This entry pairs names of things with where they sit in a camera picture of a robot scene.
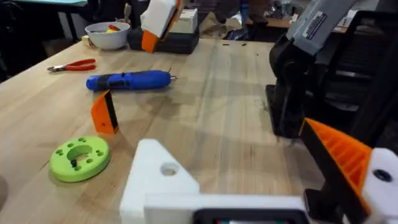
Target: red pliers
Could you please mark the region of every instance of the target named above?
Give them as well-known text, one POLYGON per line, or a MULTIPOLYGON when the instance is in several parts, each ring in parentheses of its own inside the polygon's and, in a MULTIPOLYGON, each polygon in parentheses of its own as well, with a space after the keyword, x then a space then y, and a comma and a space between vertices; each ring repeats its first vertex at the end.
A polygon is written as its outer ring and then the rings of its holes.
POLYGON ((95 63, 95 59, 85 59, 77 62, 69 63, 67 65, 57 65, 48 68, 47 70, 50 72, 59 72, 59 71, 87 71, 92 70, 96 66, 95 65, 86 65, 89 63, 95 63))

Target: orange bracket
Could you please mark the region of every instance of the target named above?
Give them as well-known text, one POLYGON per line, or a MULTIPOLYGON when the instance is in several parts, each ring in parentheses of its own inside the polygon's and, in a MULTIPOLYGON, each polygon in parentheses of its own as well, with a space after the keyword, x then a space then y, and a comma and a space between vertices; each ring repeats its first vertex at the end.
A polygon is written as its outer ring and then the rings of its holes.
POLYGON ((321 169, 326 181, 332 187, 339 188, 341 198, 353 193, 358 200, 350 201, 350 207, 360 206, 367 214, 370 206, 362 196, 362 189, 368 171, 372 149, 357 139, 335 130, 325 124, 305 118, 300 137, 307 146, 315 162, 321 169))
POLYGON ((114 111, 112 94, 109 90, 98 97, 91 108, 91 117, 97 132, 115 134, 119 129, 114 111))

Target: white bowl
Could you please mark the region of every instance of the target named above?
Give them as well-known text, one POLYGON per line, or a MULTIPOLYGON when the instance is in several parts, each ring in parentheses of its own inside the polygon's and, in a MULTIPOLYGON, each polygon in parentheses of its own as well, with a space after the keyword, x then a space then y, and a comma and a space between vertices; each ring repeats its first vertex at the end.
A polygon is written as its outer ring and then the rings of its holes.
POLYGON ((104 50, 116 50, 126 45, 129 29, 130 25, 124 22, 100 22, 87 26, 85 30, 97 47, 104 50), (116 26, 120 31, 105 33, 109 25, 116 26))

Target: wooden table surface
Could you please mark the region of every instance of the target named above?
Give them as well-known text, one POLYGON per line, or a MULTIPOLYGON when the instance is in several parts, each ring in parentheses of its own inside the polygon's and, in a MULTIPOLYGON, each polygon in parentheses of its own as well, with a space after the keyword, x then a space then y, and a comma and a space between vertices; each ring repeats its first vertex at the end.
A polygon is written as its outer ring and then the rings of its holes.
POLYGON ((0 84, 0 223, 119 223, 142 138, 158 139, 203 193, 301 195, 320 188, 323 177, 306 148, 271 131, 264 87, 275 83, 272 44, 242 43, 203 39, 189 56, 77 43, 0 84), (95 58, 97 69, 46 71, 85 58, 95 58), (48 165, 55 148, 97 135, 90 109, 99 94, 85 88, 87 77, 149 69, 171 69, 180 79, 164 90, 113 93, 120 130, 100 135, 111 146, 109 166, 83 182, 55 180, 48 165))

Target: green 3d printed disc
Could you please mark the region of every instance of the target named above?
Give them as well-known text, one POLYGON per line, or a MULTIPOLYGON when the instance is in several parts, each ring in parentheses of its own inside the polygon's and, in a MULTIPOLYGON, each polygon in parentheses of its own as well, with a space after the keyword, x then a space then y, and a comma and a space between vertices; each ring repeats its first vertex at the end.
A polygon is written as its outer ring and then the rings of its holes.
POLYGON ((65 182, 78 182, 100 173, 111 160, 108 143, 96 136, 72 139, 59 146, 50 158, 50 170, 65 182))

